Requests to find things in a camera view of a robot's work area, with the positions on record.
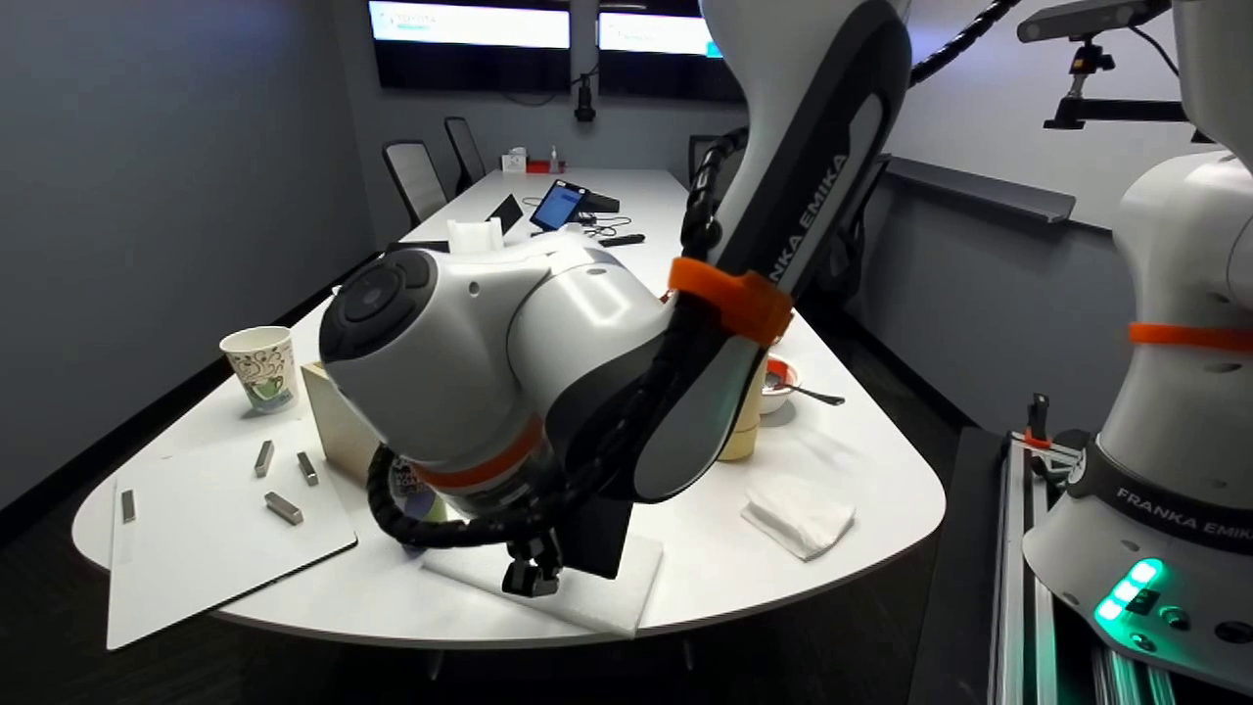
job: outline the orange ring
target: orange ring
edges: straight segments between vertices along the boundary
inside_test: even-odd
[[[1216,351],[1253,356],[1253,329],[1186,329],[1186,326],[1133,322],[1127,337],[1133,344],[1154,344],[1154,347],[1216,347]]]
[[[544,425],[541,418],[526,421],[526,431],[489,461],[466,465],[466,471],[436,471],[436,465],[410,465],[410,474],[420,474],[420,481],[425,481],[438,493],[471,493],[481,484],[494,484],[501,476],[507,476],[526,457],[531,457],[531,449],[544,444]]]
[[[1023,425],[1023,444],[1033,448],[1033,449],[1053,449],[1053,438],[1041,438],[1031,425]]]
[[[701,258],[673,258],[668,291],[708,300],[727,333],[763,347],[776,344],[792,322],[788,291],[757,269],[735,279]]]

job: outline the green light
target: green light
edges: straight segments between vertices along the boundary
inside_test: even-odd
[[[1137,569],[1133,569],[1133,579],[1138,583],[1138,589],[1146,589],[1146,583],[1154,583],[1154,579],[1161,579],[1165,577],[1165,564],[1161,561],[1138,561]]]
[[[1112,599],[1127,607],[1138,599],[1138,589],[1133,579],[1122,579],[1120,589],[1112,589]]]
[[[1122,613],[1122,607],[1112,603],[1112,599],[1103,599],[1103,603],[1096,607],[1096,617],[1103,617],[1103,621],[1112,621],[1112,617],[1120,617],[1120,613]]]

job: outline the screen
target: screen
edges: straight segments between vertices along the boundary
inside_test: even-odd
[[[745,100],[698,0],[604,5],[600,89],[678,100]]]
[[[567,89],[567,0],[370,0],[393,89]]]
[[[721,57],[701,17],[600,11],[600,52]]]
[[[497,211],[484,216],[484,219],[501,219],[501,235],[507,235],[507,230],[515,227],[515,219],[520,219],[520,202],[515,202],[511,197],[506,197],[506,201],[497,202]]]
[[[570,224],[570,216],[578,211],[578,201],[582,201],[578,188],[553,179],[531,224],[544,230],[557,230],[557,227]]]
[[[537,48],[567,52],[570,25],[557,8],[389,5],[370,0],[377,43]]]

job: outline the black chair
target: black chair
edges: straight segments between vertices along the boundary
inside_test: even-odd
[[[690,188],[698,185],[698,172],[706,166],[706,158],[718,150],[718,133],[694,133],[690,136]]]
[[[459,193],[466,193],[475,179],[484,177],[484,166],[481,166],[475,130],[471,130],[466,116],[441,116],[441,133],[447,133],[447,141],[453,146],[453,158],[459,158],[459,166],[460,166]]]
[[[389,146],[385,158],[415,224],[432,219],[447,202],[447,197],[425,158],[425,146],[398,141]]]

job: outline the wall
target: wall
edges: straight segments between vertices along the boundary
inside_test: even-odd
[[[368,256],[342,17],[0,5],[0,509]]]
[[[912,5],[917,56],[949,43],[990,0]],[[1024,0],[975,52],[908,95],[891,154],[1078,197],[1078,224],[1036,227],[920,188],[882,188],[866,322],[906,363],[990,431],[1023,425],[1033,391],[1053,425],[1096,431],[1127,367],[1133,279],[1100,227],[1152,166],[1194,154],[1189,124],[1041,130],[1067,89],[1071,43],[1018,43],[1018,25],[1053,0]],[[1146,25],[1176,56],[1169,17]],[[1088,99],[1180,99],[1176,74],[1127,31],[1100,40],[1120,69]]]
[[[848,312],[985,431],[1096,431],[1127,367],[1133,279],[1112,237],[883,185],[868,202],[866,291]]]
[[[912,5],[908,27],[917,56],[949,43],[990,0],[924,0]],[[1078,43],[1018,43],[1018,25],[1058,0],[1023,0],[981,43],[960,61],[908,95],[896,154],[912,162],[951,166],[1000,179],[1036,185],[1078,197],[1078,219],[1112,227],[1114,202],[1138,172],[1189,154],[1189,124],[1100,124],[1080,133],[1041,130],[1067,89],[1067,57]],[[1176,56],[1176,25],[1146,25]],[[1133,31],[1100,35],[1114,56],[1112,74],[1088,82],[1088,99],[1154,99],[1180,100],[1180,82],[1161,57]]]
[[[570,31],[570,74],[594,65],[594,0],[570,0],[577,31]],[[557,146],[570,167],[668,167],[686,179],[690,172],[690,136],[694,133],[727,133],[748,116],[740,105],[701,105],[701,100],[631,100],[631,99],[600,99],[594,124],[578,124],[567,99],[547,105],[531,95],[403,95],[380,89],[377,56],[368,35],[368,5],[356,5],[356,17],[343,27],[347,56],[347,89],[356,111],[356,150],[360,172],[370,185],[370,219],[377,241],[398,237],[410,219],[403,201],[389,177],[385,146],[393,141],[421,141],[432,150],[436,172],[447,188],[459,179],[453,150],[441,133],[441,116],[460,115],[476,136],[484,162],[497,154],[526,146],[544,154]]]

